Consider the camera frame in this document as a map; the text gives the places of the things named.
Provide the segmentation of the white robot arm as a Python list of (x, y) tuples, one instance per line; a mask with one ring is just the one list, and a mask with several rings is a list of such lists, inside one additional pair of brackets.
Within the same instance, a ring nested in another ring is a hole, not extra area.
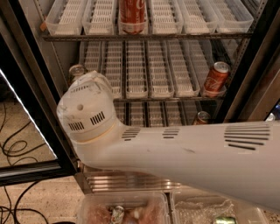
[(70, 86), (57, 116), (84, 165), (149, 173), (280, 211), (279, 121), (127, 126), (97, 72)]

